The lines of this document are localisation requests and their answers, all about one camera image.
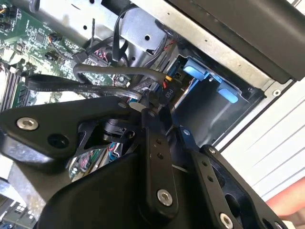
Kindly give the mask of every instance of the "black cover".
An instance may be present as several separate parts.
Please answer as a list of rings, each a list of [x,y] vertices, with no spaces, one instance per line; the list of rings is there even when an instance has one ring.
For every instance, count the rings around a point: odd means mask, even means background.
[[[305,16],[286,0],[168,0],[280,83],[305,76]]]

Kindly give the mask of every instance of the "white surface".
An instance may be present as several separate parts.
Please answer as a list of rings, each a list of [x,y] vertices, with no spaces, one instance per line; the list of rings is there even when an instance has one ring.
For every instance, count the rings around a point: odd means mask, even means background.
[[[305,176],[304,88],[295,83],[223,152],[264,200]]]

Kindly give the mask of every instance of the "blue plastic tab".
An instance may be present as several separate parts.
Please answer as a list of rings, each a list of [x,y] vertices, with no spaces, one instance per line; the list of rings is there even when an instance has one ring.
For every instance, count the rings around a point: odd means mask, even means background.
[[[219,85],[217,92],[232,104],[235,104],[238,101],[238,92],[225,82],[222,82]]]
[[[193,61],[192,59],[189,59],[187,63],[185,64],[183,70],[190,74],[192,77],[194,77],[197,80],[204,80],[207,77],[207,73],[209,73],[205,68],[200,66],[198,63]]]

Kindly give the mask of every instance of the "wire bundle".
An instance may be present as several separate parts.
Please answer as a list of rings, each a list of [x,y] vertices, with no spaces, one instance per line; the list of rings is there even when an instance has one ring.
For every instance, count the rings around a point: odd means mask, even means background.
[[[33,75],[29,76],[25,85],[29,90],[37,92],[76,92],[76,93],[95,93],[125,96],[139,100],[142,94],[122,87],[99,86],[93,84],[81,84],[74,80],[69,80],[52,75]]]
[[[114,161],[120,157],[120,154],[115,152],[119,146],[120,146],[120,143],[115,143],[115,142],[111,143],[108,146],[107,150],[108,150],[110,161]]]

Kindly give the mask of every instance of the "black cable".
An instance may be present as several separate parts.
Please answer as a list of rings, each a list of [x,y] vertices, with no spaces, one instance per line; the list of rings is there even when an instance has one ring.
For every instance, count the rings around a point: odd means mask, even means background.
[[[94,42],[94,34],[95,34],[95,19],[92,19],[92,35],[91,35],[91,40],[90,40],[90,47],[93,46]]]
[[[29,76],[26,78],[25,85],[29,90],[37,92],[95,93],[125,96],[136,100],[139,100],[142,97],[141,93],[126,88],[81,84],[74,80],[52,75],[38,74]]]
[[[155,71],[153,69],[148,68],[134,68],[134,67],[99,67],[99,66],[91,66],[82,63],[78,63],[73,68],[73,73],[75,77],[78,79],[81,73],[95,73],[95,74],[139,74],[145,75],[149,78],[152,78],[157,83],[162,84],[165,80],[166,75]]]
[[[155,54],[153,55],[153,57],[146,64],[143,65],[143,68],[150,68],[155,63],[155,61],[161,56],[166,46],[167,39],[168,39],[168,35],[166,34],[161,44],[157,48]]]
[[[150,68],[153,66],[153,64],[156,62],[156,60],[161,56],[162,52],[164,51],[164,48],[166,46],[166,42],[168,39],[168,35],[166,34],[164,39],[162,40],[162,42],[160,43],[159,47],[157,48],[157,50],[155,51],[153,57],[143,65],[143,68]],[[131,81],[130,81],[130,85],[129,88],[133,88],[136,87],[137,84],[140,83],[141,79],[143,77],[141,77],[140,75],[135,75]]]
[[[37,13],[40,8],[40,0],[30,0],[29,9],[32,13]]]
[[[111,43],[113,40],[113,37],[108,37],[105,40],[102,40],[101,42],[97,43],[96,45],[86,49],[86,53],[88,56],[95,53],[97,50],[104,48],[107,44]]]
[[[50,45],[61,58],[63,58],[64,60],[67,60],[67,61],[72,60],[72,58],[69,58],[69,57],[65,56],[63,53],[61,53],[61,51],[55,46],[55,44],[53,42],[50,42]]]
[[[116,62],[119,62],[126,52],[128,48],[128,41],[125,40],[124,45],[120,48],[120,19],[127,13],[128,11],[137,8],[138,6],[135,4],[130,4],[122,9],[120,12],[118,19],[115,22],[114,30],[113,30],[113,45],[112,45],[112,59]]]

